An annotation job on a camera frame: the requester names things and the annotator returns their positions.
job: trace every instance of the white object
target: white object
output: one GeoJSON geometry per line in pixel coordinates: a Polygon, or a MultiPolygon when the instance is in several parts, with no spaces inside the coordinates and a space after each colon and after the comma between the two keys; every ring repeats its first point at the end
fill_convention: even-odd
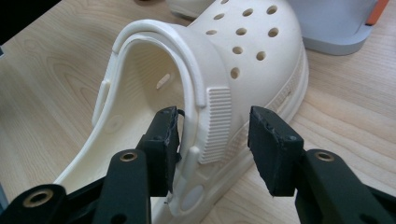
{"type": "Polygon", "coordinates": [[[185,110],[183,160],[174,194],[151,199],[152,219],[199,222],[253,164],[251,106],[290,120],[307,78],[299,24],[286,1],[216,1],[189,27],[134,21],[113,46],[92,134],[55,183],[71,192],[104,176],[113,154],[135,148],[155,113],[176,105],[185,110]]]}
{"type": "MultiPolygon", "coordinates": [[[[373,30],[366,25],[377,0],[288,0],[300,23],[304,45],[331,55],[361,49],[373,30]]],[[[170,10],[197,18],[214,0],[166,0],[170,10]]]]}

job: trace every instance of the wooden table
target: wooden table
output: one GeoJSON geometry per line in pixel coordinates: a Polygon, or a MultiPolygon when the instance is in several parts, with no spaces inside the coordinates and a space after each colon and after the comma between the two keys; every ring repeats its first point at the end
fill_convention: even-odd
{"type": "MultiPolygon", "coordinates": [[[[309,87],[292,127],[305,148],[337,153],[369,186],[396,195],[396,2],[363,48],[308,50],[309,87]]],[[[111,47],[129,22],[188,25],[162,0],[63,0],[10,39],[0,59],[0,182],[12,200],[51,183],[88,138],[111,47]]],[[[298,223],[292,198],[272,198],[256,167],[203,223],[298,223]]]]}

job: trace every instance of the clog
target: clog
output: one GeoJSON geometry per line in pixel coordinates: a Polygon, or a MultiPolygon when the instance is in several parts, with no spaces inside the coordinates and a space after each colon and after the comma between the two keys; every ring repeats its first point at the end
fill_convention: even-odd
{"type": "Polygon", "coordinates": [[[135,148],[155,113],[176,105],[181,162],[174,191],[152,198],[153,223],[199,222],[253,164],[252,105],[289,121],[304,98],[308,63],[285,0],[219,0],[190,26],[142,20],[117,37],[93,112],[93,131],[56,184],[68,192],[104,176],[135,148]]]}

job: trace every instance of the ventilation hole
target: ventilation hole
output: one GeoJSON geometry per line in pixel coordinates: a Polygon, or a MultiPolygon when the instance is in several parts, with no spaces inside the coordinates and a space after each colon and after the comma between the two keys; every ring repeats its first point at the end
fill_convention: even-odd
{"type": "Polygon", "coordinates": [[[160,88],[163,87],[163,85],[165,85],[169,79],[171,79],[171,75],[166,74],[165,76],[163,76],[158,82],[157,82],[157,86],[156,89],[159,90],[160,88]]]}
{"type": "Polygon", "coordinates": [[[231,77],[237,79],[239,77],[239,68],[235,67],[231,70],[231,77]]]}
{"type": "Polygon", "coordinates": [[[245,35],[247,33],[247,29],[245,28],[239,28],[236,30],[237,35],[245,35]]]}
{"type": "Polygon", "coordinates": [[[279,34],[279,31],[276,28],[272,28],[269,32],[268,32],[268,36],[270,37],[275,37],[277,36],[277,34],[279,34]]]}
{"type": "Polygon", "coordinates": [[[253,8],[246,9],[246,10],[242,13],[242,15],[243,15],[244,17],[248,17],[248,16],[251,15],[251,13],[253,13],[253,8]]]}
{"type": "Polygon", "coordinates": [[[219,20],[219,19],[221,19],[221,18],[223,18],[224,17],[224,13],[220,13],[219,15],[217,15],[217,16],[215,16],[214,18],[213,18],[213,20],[219,20]]]}
{"type": "Polygon", "coordinates": [[[207,35],[215,35],[216,33],[217,33],[217,31],[215,31],[215,30],[206,31],[207,35]]]}
{"type": "Polygon", "coordinates": [[[243,52],[241,47],[235,47],[233,48],[233,53],[234,54],[241,54],[243,52]]]}
{"type": "Polygon", "coordinates": [[[265,52],[264,51],[260,51],[260,52],[257,53],[257,55],[256,55],[256,59],[257,60],[262,61],[262,60],[264,60],[264,58],[265,58],[265,52]]]}
{"type": "Polygon", "coordinates": [[[271,6],[271,7],[268,7],[267,14],[272,15],[272,14],[276,13],[276,11],[277,11],[277,6],[271,6]]]}

